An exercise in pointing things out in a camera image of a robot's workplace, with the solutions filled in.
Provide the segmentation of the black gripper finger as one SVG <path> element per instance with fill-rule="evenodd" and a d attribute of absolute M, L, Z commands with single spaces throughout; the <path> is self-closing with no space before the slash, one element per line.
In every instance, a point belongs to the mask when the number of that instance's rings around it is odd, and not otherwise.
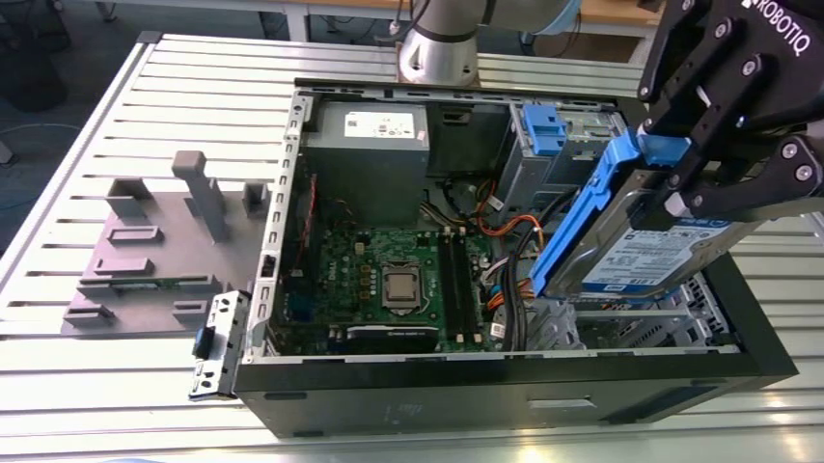
<path fill-rule="evenodd" d="M 719 1 L 667 1 L 638 84 L 643 130 L 685 136 L 705 109 L 698 86 L 729 52 L 734 21 Z"/>
<path fill-rule="evenodd" d="M 742 128 L 741 103 L 755 60 L 722 58 L 698 86 L 705 109 L 685 136 L 689 146 L 630 215 L 642 230 L 665 231 L 679 218 L 755 222 L 822 207 L 822 118 L 767 131 Z"/>

